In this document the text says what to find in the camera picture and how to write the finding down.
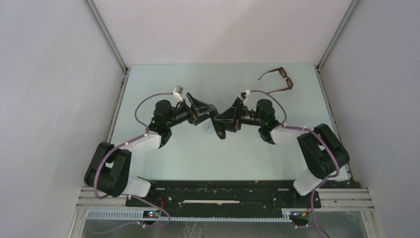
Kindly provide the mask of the light blue cleaning cloth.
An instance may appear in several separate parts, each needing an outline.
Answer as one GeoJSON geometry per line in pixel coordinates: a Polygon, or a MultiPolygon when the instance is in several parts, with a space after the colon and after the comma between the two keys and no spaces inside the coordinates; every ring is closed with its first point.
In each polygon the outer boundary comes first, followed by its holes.
{"type": "Polygon", "coordinates": [[[208,123],[208,124],[205,124],[205,125],[203,126],[203,130],[204,130],[206,133],[210,133],[210,132],[213,132],[213,131],[214,131],[214,127],[213,127],[213,125],[212,125],[211,123],[208,123]]]}

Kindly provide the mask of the black glasses case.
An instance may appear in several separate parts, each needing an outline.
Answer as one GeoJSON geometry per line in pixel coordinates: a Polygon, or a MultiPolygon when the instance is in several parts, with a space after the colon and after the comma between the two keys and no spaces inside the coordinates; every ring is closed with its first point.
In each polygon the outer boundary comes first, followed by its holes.
{"type": "Polygon", "coordinates": [[[213,127],[216,132],[216,135],[219,139],[224,140],[226,138],[226,131],[224,127],[224,123],[214,120],[213,127]]]}

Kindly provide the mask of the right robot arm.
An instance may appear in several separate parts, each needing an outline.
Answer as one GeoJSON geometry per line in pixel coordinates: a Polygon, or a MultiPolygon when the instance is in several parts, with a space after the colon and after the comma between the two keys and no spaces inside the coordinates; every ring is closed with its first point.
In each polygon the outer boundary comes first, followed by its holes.
{"type": "Polygon", "coordinates": [[[308,194],[330,179],[339,176],[340,169],[350,161],[344,145],[332,129],[321,123],[314,128],[288,126],[275,117],[272,101],[260,99],[256,109],[248,109],[241,98],[213,119],[215,129],[237,132],[242,125],[258,127],[261,139],[272,145],[298,146],[307,165],[306,170],[293,182],[288,201],[294,207],[303,206],[308,194]]]}

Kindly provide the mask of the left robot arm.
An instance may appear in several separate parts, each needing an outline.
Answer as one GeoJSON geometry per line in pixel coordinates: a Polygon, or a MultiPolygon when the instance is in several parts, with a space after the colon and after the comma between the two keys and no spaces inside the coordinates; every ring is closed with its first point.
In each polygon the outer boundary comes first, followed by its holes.
{"type": "Polygon", "coordinates": [[[152,183],[130,174],[132,160],[166,145],[172,136],[172,127],[185,121],[198,125],[218,115],[213,104],[201,102],[190,93],[186,95],[188,104],[180,93],[173,92],[171,96],[177,104],[173,106],[168,100],[156,102],[151,122],[142,134],[120,144],[104,141],[97,146],[84,177],[84,183],[93,188],[95,198],[137,196],[147,207],[156,202],[152,183]]]}

